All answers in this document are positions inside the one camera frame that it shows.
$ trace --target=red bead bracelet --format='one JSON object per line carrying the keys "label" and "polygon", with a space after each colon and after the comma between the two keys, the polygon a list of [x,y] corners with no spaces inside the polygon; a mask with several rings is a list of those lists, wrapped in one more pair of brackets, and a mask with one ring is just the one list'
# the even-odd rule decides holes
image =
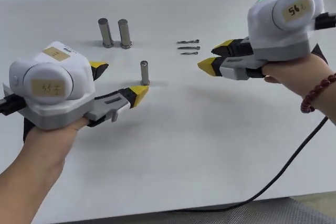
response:
{"label": "red bead bracelet", "polygon": [[323,90],[330,86],[330,84],[336,82],[336,73],[328,76],[327,78],[323,79],[321,83],[309,92],[306,95],[304,100],[301,103],[301,112],[302,113],[310,113],[315,110],[315,108],[311,105],[311,102],[315,100]]}

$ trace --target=human hand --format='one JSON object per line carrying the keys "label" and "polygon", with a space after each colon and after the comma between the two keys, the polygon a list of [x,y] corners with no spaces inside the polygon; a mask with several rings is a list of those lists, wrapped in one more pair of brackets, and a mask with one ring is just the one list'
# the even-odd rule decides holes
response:
{"label": "human hand", "polygon": [[67,127],[43,131],[33,127],[25,138],[25,144],[18,159],[25,159],[43,172],[56,169],[59,176],[78,131],[89,121],[81,118]]}
{"label": "human hand", "polygon": [[281,83],[301,97],[305,97],[322,79],[334,74],[324,56],[316,54],[293,61],[271,62],[263,66],[262,72],[266,82]]}

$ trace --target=metal cylinder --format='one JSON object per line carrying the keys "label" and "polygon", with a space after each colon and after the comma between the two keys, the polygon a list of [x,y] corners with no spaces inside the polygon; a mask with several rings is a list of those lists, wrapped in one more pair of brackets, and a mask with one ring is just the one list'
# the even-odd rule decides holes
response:
{"label": "metal cylinder", "polygon": [[119,32],[120,32],[120,46],[123,49],[129,49],[132,47],[132,41],[130,38],[130,31],[128,29],[128,22],[126,19],[121,19],[118,21]]}
{"label": "metal cylinder", "polygon": [[143,60],[140,62],[141,68],[141,85],[148,86],[149,85],[149,75],[148,75],[148,62]]}
{"label": "metal cylinder", "polygon": [[106,18],[101,18],[98,20],[99,29],[101,37],[103,38],[103,46],[106,48],[111,48],[114,46],[114,41],[112,40],[109,22]]}

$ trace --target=metal rod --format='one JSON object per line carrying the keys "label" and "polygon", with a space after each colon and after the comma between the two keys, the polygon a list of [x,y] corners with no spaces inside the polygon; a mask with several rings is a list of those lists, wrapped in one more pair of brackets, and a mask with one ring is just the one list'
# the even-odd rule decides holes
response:
{"label": "metal rod", "polygon": [[114,41],[112,40],[109,22],[106,18],[101,18],[98,20],[99,29],[101,37],[103,38],[103,46],[106,48],[111,48],[114,46]]}
{"label": "metal rod", "polygon": [[141,68],[141,85],[148,86],[150,83],[148,75],[148,62],[145,60],[141,61],[140,68]]}
{"label": "metal rod", "polygon": [[128,28],[128,22],[126,19],[121,19],[118,21],[119,32],[120,32],[120,46],[123,49],[129,49],[132,47],[132,41],[130,37],[130,31]]}
{"label": "metal rod", "polygon": [[198,52],[182,52],[181,55],[198,55]]}
{"label": "metal rod", "polygon": [[200,46],[197,46],[197,47],[178,47],[178,49],[200,50],[201,47]]}
{"label": "metal rod", "polygon": [[199,39],[196,39],[196,40],[182,40],[182,41],[176,42],[176,44],[189,44],[189,43],[198,44],[198,43],[200,43],[200,40]]}

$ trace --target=paper label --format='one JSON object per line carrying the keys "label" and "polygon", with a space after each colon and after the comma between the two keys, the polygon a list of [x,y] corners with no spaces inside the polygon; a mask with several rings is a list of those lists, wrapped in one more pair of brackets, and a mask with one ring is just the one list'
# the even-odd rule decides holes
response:
{"label": "paper label", "polygon": [[47,49],[44,49],[42,52],[44,52],[46,55],[49,55],[50,57],[53,57],[55,60],[58,61],[63,61],[70,57],[70,55],[60,51],[56,47],[49,47]]}
{"label": "paper label", "polygon": [[63,80],[32,79],[31,92],[37,97],[63,97],[65,96],[65,83]]}
{"label": "paper label", "polygon": [[282,16],[284,17],[285,22],[290,22],[303,17],[310,11],[311,6],[309,0],[299,0],[285,8],[282,11]]}

